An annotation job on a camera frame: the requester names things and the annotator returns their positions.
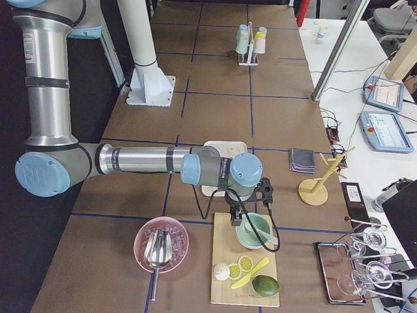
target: table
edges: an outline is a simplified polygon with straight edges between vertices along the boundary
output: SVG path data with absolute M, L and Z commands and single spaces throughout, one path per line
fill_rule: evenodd
M 299 30 L 314 84 L 317 83 L 320 77 L 320 73 L 316 71 L 323 70 L 344 23 L 341 20 L 305 19 L 303 26 Z M 324 40 L 318 43 L 315 40 L 315 35 L 319 26 L 328 26 L 328 32 Z M 347 43 L 335 70 L 361 70 L 378 65 L 385 59 L 386 55 L 369 25 L 365 21 L 361 21 L 354 35 Z M 379 67 L 374 75 L 378 76 L 381 73 L 381 77 L 386 77 L 382 71 L 383 68 L 384 66 Z M 327 88 L 333 87 L 350 91 L 357 87 L 362 87 L 366 78 L 372 74 L 374 69 L 369 68 L 362 72 L 335 72 Z M 405 92 L 405 99 L 412 100 L 408 91 Z M 339 138 L 340 143 L 346 148 L 349 138 L 352 136 L 359 112 L 362 110 L 382 111 L 370 105 L 364 106 L 362 90 L 342 93 L 329 89 L 323 93 L 320 107 L 334 112 L 337 120 L 342 122 L 339 127 Z M 401 114 L 417 119 L 417 108 L 414 104 L 404 102 Z M 400 120 L 407 131 L 413 131 L 417 128 L 417 124 L 408 119 L 400 117 Z M 417 147 L 417 136 L 410 135 L 409 138 L 414 148 Z M 371 208 L 371 200 L 376 198 L 384 187 L 397 181 L 399 178 L 417 179 L 417 168 L 413 165 L 417 161 L 417 152 L 414 151 L 406 155 L 374 152 L 370 149 L 359 127 L 351 138 L 350 147 L 353 146 L 356 149 L 348 157 L 348 168 L 343 170 L 343 174 L 348 178 L 341 178 L 340 180 L 359 183 L 368 215 L 374 216 L 383 224 L 389 225 L 389 221 L 384 213 L 375 212 Z M 387 243 L 387 246 L 396 247 L 405 260 L 408 259 L 407 254 L 392 230 L 388 232 Z M 374 301 L 374 305 L 377 312 L 382 312 L 380 301 Z
M 258 67 L 239 67 L 231 53 L 238 25 L 268 28 L 268 50 Z M 350 229 L 339 181 L 326 182 L 329 200 L 311 207 L 298 184 L 309 174 L 289 171 L 289 148 L 329 153 L 319 106 L 293 9 L 286 6 L 162 1 L 152 18 L 158 64 L 177 84 L 169 108 L 126 105 L 118 99 L 103 143 L 113 146 L 193 146 L 208 140 L 242 141 L 263 163 L 274 186 L 273 215 L 281 235 L 276 255 L 283 312 L 372 312 L 373 307 L 326 301 L 314 242 Z M 202 207 L 209 199 L 198 190 Z M 265 214 L 261 205 L 248 205 Z M 229 211 L 223 199 L 212 212 Z M 190 237 L 184 262 L 160 275 L 150 302 L 150 274 L 133 256 L 137 231 L 166 215 Z M 84 182 L 32 312 L 276 312 L 210 304 L 213 214 L 201 220 L 193 191 L 178 175 L 97 176 Z

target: white pillar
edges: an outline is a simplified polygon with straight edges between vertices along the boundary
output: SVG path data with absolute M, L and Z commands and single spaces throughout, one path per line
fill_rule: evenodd
M 144 106 L 169 106 L 175 85 L 158 67 L 145 0 L 118 0 L 124 30 L 135 69 L 127 103 Z

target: garlic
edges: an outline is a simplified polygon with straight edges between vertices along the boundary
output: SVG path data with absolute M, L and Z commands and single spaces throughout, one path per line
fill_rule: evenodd
M 230 275 L 229 267 L 226 263 L 218 263 L 214 267 L 214 277 L 217 280 L 227 280 Z

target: white pillar base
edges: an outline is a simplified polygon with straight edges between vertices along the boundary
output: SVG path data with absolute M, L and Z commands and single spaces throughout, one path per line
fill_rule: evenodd
M 175 76 L 166 76 L 160 68 L 156 71 L 157 77 L 142 74 L 143 79 L 139 78 L 137 69 L 134 69 L 127 104 L 133 106 L 170 106 L 174 86 Z

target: small bottle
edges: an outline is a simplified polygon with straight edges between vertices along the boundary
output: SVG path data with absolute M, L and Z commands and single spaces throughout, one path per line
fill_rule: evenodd
M 266 27 L 260 26 L 260 28 L 258 29 L 258 31 L 260 31 L 261 33 L 265 34 L 265 38 L 266 38 L 266 33 L 268 32 L 268 29 Z
M 241 31 L 248 31 L 248 26 L 244 24 L 239 25 L 239 28 L 237 29 L 236 33 L 236 40 L 239 40 Z
M 319 31 L 317 32 L 317 36 L 316 36 L 316 42 L 317 43 L 322 43 L 324 40 L 324 37 L 327 34 L 327 26 L 320 26 L 319 27 Z
M 265 53 L 265 44 L 266 44 L 265 34 L 258 31 L 255 34 L 255 50 L 253 52 L 258 53 L 258 54 Z
M 237 40 L 236 45 L 236 52 L 238 54 L 246 54 L 248 52 L 248 46 L 249 46 L 249 32 L 248 31 L 241 31 L 240 37 Z

